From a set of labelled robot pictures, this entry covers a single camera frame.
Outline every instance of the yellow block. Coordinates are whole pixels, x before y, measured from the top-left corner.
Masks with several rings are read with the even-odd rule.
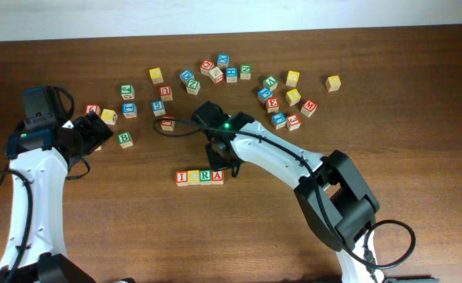
[[[151,79],[158,79],[162,77],[160,68],[150,69],[149,74],[151,75]]]
[[[187,171],[189,185],[199,185],[200,184],[200,170],[190,170]]]
[[[152,83],[157,84],[163,82],[163,76],[161,75],[160,68],[150,69],[149,74],[151,75]]]
[[[297,86],[297,82],[299,81],[299,73],[298,72],[294,72],[294,71],[288,71],[288,74],[287,74],[287,82],[285,83],[287,86],[292,86],[292,87],[296,87]]]
[[[285,96],[285,100],[287,100],[287,103],[290,106],[293,106],[294,104],[298,103],[301,100],[301,94],[299,94],[297,89],[289,90],[287,92],[287,95]]]
[[[327,78],[327,82],[325,82],[325,86],[327,87],[328,91],[338,90],[341,86],[341,79],[339,79],[338,75],[333,75]]]
[[[102,115],[100,118],[104,121],[104,123],[108,125],[114,125],[116,124],[116,120],[118,119],[118,116],[116,115],[116,112],[111,109],[104,109],[102,111]]]

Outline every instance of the row of letter blocks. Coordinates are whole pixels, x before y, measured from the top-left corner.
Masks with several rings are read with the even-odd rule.
[[[202,74],[207,75],[211,78],[215,84],[220,83],[223,80],[222,70],[225,69],[225,80],[227,83],[236,83],[238,81],[238,70],[237,68],[229,67],[229,55],[219,54],[217,57],[217,67],[214,62],[209,60],[203,60],[200,66]],[[242,64],[240,66],[240,79],[251,79],[252,66],[250,64]]]
[[[271,117],[271,123],[275,130],[285,127],[285,125],[287,125],[288,130],[295,130],[301,127],[301,119],[297,114],[293,114],[285,118],[284,113],[277,113]]]
[[[222,185],[224,172],[212,170],[190,170],[175,172],[177,186]]]

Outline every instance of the wire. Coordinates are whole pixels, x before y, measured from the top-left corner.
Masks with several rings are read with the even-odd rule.
[[[242,134],[242,135],[245,135],[245,136],[248,136],[248,137],[257,138],[259,141],[267,142],[267,143],[273,145],[274,147],[286,152],[290,156],[294,157],[297,161],[299,161],[308,170],[308,172],[310,173],[310,178],[312,179],[313,184],[315,184],[315,185],[317,184],[316,178],[315,178],[314,173],[313,173],[313,170],[311,169],[310,165],[306,162],[306,160],[304,158],[302,158],[301,156],[298,156],[297,154],[292,152],[290,149],[287,149],[284,146],[279,145],[274,141],[270,141],[266,137],[262,137],[262,136],[260,136],[258,134],[252,134],[252,133],[248,133],[248,132],[243,132],[243,131],[240,131],[240,130],[223,130],[223,129],[218,129],[218,128],[214,128],[214,127],[206,127],[206,126],[203,126],[203,125],[199,125],[198,123],[194,123],[193,121],[187,121],[187,120],[183,120],[183,119],[172,119],[172,118],[155,119],[152,122],[152,126],[153,126],[154,131],[157,134],[161,134],[161,135],[163,135],[165,137],[180,138],[181,135],[180,134],[179,135],[166,134],[166,133],[163,133],[163,132],[159,131],[157,129],[157,127],[156,127],[156,124],[157,124],[157,122],[164,121],[164,120],[173,120],[174,122],[177,122],[177,123],[182,123],[182,124],[185,124],[185,125],[188,125],[188,126],[197,127],[200,130],[211,130],[211,131],[217,131],[217,132],[222,132],[222,133],[230,133],[230,134]],[[190,133],[195,134],[195,131],[185,133],[185,135],[189,135]],[[370,262],[360,258],[350,248],[348,248],[348,246],[340,238],[338,232],[336,231],[336,228],[334,228],[334,226],[331,224],[331,221],[328,218],[327,212],[326,212],[324,204],[322,202],[321,192],[320,192],[319,188],[316,187],[314,191],[315,191],[315,195],[317,196],[318,207],[320,208],[320,212],[322,214],[322,217],[324,218],[325,225],[328,227],[329,232],[336,239],[336,241],[338,242],[338,245],[346,253],[348,253],[348,255],[350,255],[353,259],[355,259],[357,262],[359,262],[359,263],[363,264],[364,266],[366,266],[366,267],[368,267],[370,269],[373,269],[373,270],[387,270],[387,269],[390,269],[390,268],[394,268],[394,267],[398,266],[399,264],[403,263],[413,253],[414,248],[416,247],[416,235],[414,234],[413,229],[409,225],[407,225],[407,224],[405,224],[403,222],[400,222],[398,220],[388,219],[388,220],[383,220],[383,221],[377,222],[376,224],[374,224],[373,226],[371,226],[369,228],[369,230],[367,231],[367,233],[365,235],[365,238],[364,238],[364,248],[368,247],[369,237],[370,237],[372,231],[374,231],[379,226],[382,226],[382,225],[385,225],[385,224],[395,224],[395,225],[399,225],[399,226],[404,227],[406,230],[408,230],[409,235],[411,236],[411,242],[410,242],[410,245],[409,245],[407,251],[400,258],[398,258],[397,260],[393,261],[392,263],[388,263],[388,264],[378,265],[378,264],[370,263]]]
[[[16,271],[18,270],[18,266],[20,265],[20,262],[22,258],[24,257],[25,250],[28,248],[27,247],[27,242],[28,242],[28,235],[30,233],[30,228],[31,228],[31,223],[32,223],[32,210],[33,210],[33,199],[32,199],[32,190],[30,186],[30,181],[23,176],[19,171],[12,170],[12,169],[4,169],[0,171],[0,176],[1,180],[4,180],[4,177],[7,174],[15,175],[18,178],[21,179],[21,181],[24,184],[25,189],[27,189],[27,220],[25,220],[25,229],[24,229],[24,235],[21,238],[21,245],[18,250],[18,255],[16,256],[16,259],[14,260],[13,266],[11,267],[11,270],[8,273],[8,276],[5,278],[4,282],[9,283]]]

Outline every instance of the black camera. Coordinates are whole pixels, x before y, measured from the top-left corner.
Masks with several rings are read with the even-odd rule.
[[[71,102],[65,111],[61,95]],[[9,136],[6,155],[10,160],[33,149],[57,149],[70,168],[92,153],[114,134],[95,112],[79,117],[73,123],[74,98],[65,89],[39,86],[23,92],[27,119]]]

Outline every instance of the block face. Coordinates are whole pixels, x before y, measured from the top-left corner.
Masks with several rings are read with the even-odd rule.
[[[174,117],[169,116],[169,115],[163,115],[163,118],[171,118],[171,119],[173,119]],[[170,120],[161,121],[161,129],[173,131],[174,128],[175,128],[175,121],[170,121]]]
[[[123,103],[123,115],[126,118],[137,117],[137,107],[135,106],[135,103],[133,102]]]
[[[121,85],[121,96],[124,100],[135,99],[135,89],[133,85]]]
[[[238,69],[227,68],[225,70],[225,80],[227,83],[236,83],[238,81]]]
[[[190,79],[194,79],[194,74],[193,74],[189,69],[184,70],[184,71],[181,73],[181,81],[182,81],[185,85],[187,85],[187,82],[188,82]]]
[[[154,112],[154,116],[161,116],[165,115],[165,106],[162,101],[154,101],[151,103],[152,111]]]
[[[278,81],[272,75],[264,79],[264,83],[262,84],[268,90],[275,90],[278,86]]]
[[[100,118],[104,121],[104,123],[108,125],[115,125],[118,116],[114,110],[104,109],[104,111],[102,111],[102,115],[100,116]]]
[[[187,171],[188,183],[190,186],[200,184],[200,170],[190,170]]]
[[[297,82],[299,81],[299,75],[300,74],[298,72],[288,71],[287,82],[285,83],[285,85],[296,87]]]
[[[174,100],[173,94],[171,92],[171,86],[160,86],[159,87],[159,96],[162,101],[172,101]]]
[[[210,75],[210,70],[214,68],[214,62],[209,60],[203,60],[201,63],[200,71],[204,75]]]
[[[228,54],[219,54],[217,56],[217,67],[219,68],[228,68],[229,66],[229,55]]]
[[[200,171],[200,185],[211,185],[212,183],[212,171],[201,170]]]
[[[278,101],[278,98],[270,97],[266,99],[266,111],[268,113],[278,112],[278,110],[280,110],[280,103]]]
[[[84,112],[84,115],[86,115],[86,114],[88,114],[89,112],[92,112],[92,111],[97,113],[97,115],[100,117],[101,110],[100,110],[100,107],[98,107],[98,105],[87,105],[86,110]]]
[[[301,119],[299,115],[294,114],[287,117],[287,128],[289,130],[295,130],[301,126]]]
[[[262,88],[258,93],[257,93],[257,99],[261,101],[261,103],[265,104],[266,99],[270,98],[273,96],[273,93],[268,90],[267,88]]]
[[[175,183],[177,186],[188,186],[188,175],[187,171],[177,171],[175,172]]]
[[[188,94],[197,95],[198,91],[200,91],[200,82],[194,79],[190,79],[187,82],[187,86],[185,89],[187,90]]]
[[[284,113],[277,113],[271,117],[271,123],[273,124],[273,127],[275,129],[280,129],[281,127],[284,127],[287,122],[287,119],[285,118]]]
[[[212,171],[212,184],[221,185],[224,183],[224,172],[223,171]]]
[[[285,95],[285,100],[290,106],[293,106],[301,100],[301,94],[297,89],[289,90]]]
[[[162,83],[163,82],[163,75],[161,75],[161,69],[160,68],[150,69],[149,74],[151,76],[152,83],[157,84],[157,83]]]
[[[242,64],[240,66],[240,79],[250,79],[252,75],[252,65]]]
[[[317,110],[317,104],[310,99],[308,99],[301,108],[301,113],[310,117],[313,113],[315,113],[315,110]]]
[[[124,132],[124,133],[118,134],[118,142],[119,142],[119,145],[121,145],[121,147],[124,149],[134,144],[133,141],[131,140],[130,132]]]
[[[214,84],[221,82],[223,75],[224,74],[222,73],[221,69],[218,67],[215,67],[210,70],[210,79],[212,80],[212,82],[214,82]]]
[[[338,75],[332,75],[327,78],[325,86],[327,87],[328,91],[338,90],[341,87],[341,79]]]

